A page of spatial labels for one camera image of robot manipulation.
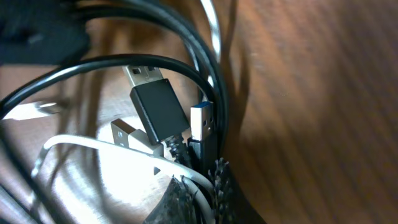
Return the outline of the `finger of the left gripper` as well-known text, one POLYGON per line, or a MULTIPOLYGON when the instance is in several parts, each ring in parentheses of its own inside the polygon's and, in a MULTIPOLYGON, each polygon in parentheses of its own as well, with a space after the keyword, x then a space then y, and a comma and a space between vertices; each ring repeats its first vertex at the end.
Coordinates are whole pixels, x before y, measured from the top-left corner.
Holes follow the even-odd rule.
POLYGON ((1 0, 1 64, 61 65, 90 48, 76 1, 1 0))

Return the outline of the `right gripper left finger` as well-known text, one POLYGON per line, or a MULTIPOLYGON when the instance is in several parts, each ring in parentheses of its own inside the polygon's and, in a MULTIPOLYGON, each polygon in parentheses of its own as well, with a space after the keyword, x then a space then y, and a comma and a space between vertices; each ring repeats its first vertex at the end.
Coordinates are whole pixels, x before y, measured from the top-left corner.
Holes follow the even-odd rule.
POLYGON ((193 195, 188 185, 172 177, 160 202, 143 224, 197 224, 193 195))

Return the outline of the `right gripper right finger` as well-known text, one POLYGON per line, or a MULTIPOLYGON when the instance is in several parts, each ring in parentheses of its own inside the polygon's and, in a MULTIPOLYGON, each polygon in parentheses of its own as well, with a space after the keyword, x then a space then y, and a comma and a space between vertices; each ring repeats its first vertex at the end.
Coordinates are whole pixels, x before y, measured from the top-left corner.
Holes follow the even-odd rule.
POLYGON ((220 158, 208 171, 215 196, 212 199, 213 212, 218 224, 266 224, 244 196, 235 179, 229 162, 220 158))

